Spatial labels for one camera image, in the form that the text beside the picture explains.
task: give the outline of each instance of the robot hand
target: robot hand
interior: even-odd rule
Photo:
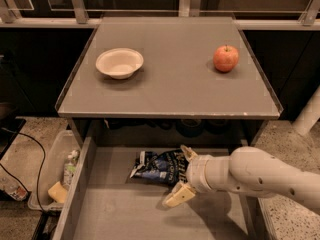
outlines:
[[[188,183],[177,183],[163,205],[174,207],[197,192],[224,190],[260,198],[280,194],[320,215],[320,175],[292,167],[267,152],[241,147],[230,156],[197,155],[181,146],[189,161]]]

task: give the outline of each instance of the bowl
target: bowl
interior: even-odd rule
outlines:
[[[128,48],[118,48],[100,54],[96,61],[96,68],[102,74],[114,79],[126,79],[142,64],[143,57],[139,52]]]

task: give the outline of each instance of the open drawer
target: open drawer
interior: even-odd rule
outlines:
[[[170,187],[129,175],[140,151],[160,153],[177,147],[97,146],[104,135],[98,131],[101,126],[101,120],[91,123],[54,239],[207,240],[247,239],[255,234],[251,232],[247,199],[239,195],[219,191],[198,194],[178,207],[164,208],[162,201]],[[195,151],[228,154],[223,148]]]

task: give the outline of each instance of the blue chip bag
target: blue chip bag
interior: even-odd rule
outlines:
[[[161,154],[153,151],[141,151],[130,178],[144,178],[158,183],[175,185],[178,181],[187,181],[188,164],[181,149]]]

